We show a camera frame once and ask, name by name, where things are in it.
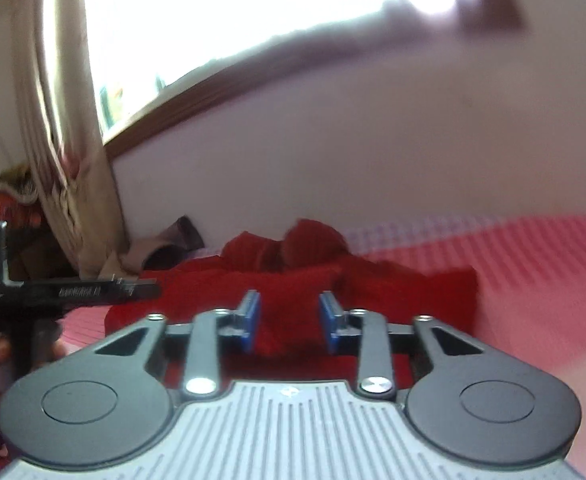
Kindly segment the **red puffer down coat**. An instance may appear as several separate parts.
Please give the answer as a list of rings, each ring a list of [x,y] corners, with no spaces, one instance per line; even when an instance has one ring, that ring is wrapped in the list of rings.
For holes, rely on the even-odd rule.
[[[300,220],[283,240],[249,232],[220,255],[183,261],[169,270],[147,270],[159,284],[155,300],[111,307],[107,334],[149,313],[171,323],[188,322],[212,308],[234,308],[250,289],[261,300],[255,349],[222,359],[222,379],[351,378],[355,361],[330,356],[319,318],[319,297],[332,292],[346,309],[363,308],[389,322],[407,324],[417,315],[439,318],[464,333],[474,330],[479,282],[471,268],[426,274],[391,261],[352,254],[343,235],[314,220]]]

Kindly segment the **red floral covered bundle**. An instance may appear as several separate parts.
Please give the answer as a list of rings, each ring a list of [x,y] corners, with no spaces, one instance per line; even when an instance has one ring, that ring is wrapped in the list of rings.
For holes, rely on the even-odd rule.
[[[49,231],[30,166],[22,162],[0,174],[0,222],[8,235],[40,235]]]

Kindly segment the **brown folded blanket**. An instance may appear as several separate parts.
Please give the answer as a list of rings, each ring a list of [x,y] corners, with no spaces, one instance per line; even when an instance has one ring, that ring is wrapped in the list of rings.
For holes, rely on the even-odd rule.
[[[181,216],[159,234],[135,240],[123,254],[112,252],[99,277],[132,278],[145,271],[169,270],[204,247],[190,218]]]

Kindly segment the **pink checkered bed sheet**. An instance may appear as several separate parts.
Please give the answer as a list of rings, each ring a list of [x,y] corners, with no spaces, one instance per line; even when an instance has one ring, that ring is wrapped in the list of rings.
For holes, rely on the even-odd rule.
[[[586,216],[445,218],[342,235],[352,254],[370,261],[426,274],[473,269],[479,293],[469,334],[575,390],[584,419],[568,458],[586,476]],[[66,344],[78,349],[108,335],[109,310],[72,312],[64,324]]]

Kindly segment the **beige floral curtain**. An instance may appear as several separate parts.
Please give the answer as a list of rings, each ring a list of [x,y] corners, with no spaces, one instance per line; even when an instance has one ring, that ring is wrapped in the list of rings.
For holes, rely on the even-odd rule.
[[[84,0],[12,0],[11,35],[39,203],[69,263],[95,278],[128,240],[96,109]]]

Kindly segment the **brown wooden window frame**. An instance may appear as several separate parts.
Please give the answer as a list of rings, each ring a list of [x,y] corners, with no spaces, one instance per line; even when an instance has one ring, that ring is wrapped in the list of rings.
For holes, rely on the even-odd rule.
[[[409,0],[389,1],[372,15],[265,44],[193,84],[181,78],[105,142],[107,159],[112,162],[171,127],[310,70],[439,37],[471,38],[525,28],[516,0],[452,3],[446,13],[428,15]]]

